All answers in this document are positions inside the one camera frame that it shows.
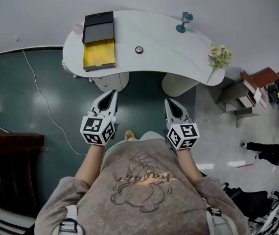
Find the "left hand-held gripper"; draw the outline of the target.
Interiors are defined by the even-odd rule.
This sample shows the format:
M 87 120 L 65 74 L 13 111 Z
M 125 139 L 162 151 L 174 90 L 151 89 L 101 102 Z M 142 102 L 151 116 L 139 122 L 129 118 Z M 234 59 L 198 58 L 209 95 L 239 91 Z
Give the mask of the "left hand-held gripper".
M 80 133 L 88 144 L 105 146 L 116 132 L 118 92 L 103 93 L 92 104 L 92 110 L 83 116 Z

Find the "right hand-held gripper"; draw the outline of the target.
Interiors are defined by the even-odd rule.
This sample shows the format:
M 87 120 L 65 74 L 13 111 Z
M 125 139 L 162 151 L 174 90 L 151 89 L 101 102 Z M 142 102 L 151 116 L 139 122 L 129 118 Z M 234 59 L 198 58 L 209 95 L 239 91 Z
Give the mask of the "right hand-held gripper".
M 190 149 L 200 137 L 197 124 L 190 119 L 186 108 L 179 102 L 167 98 L 165 101 L 166 140 L 174 150 Z

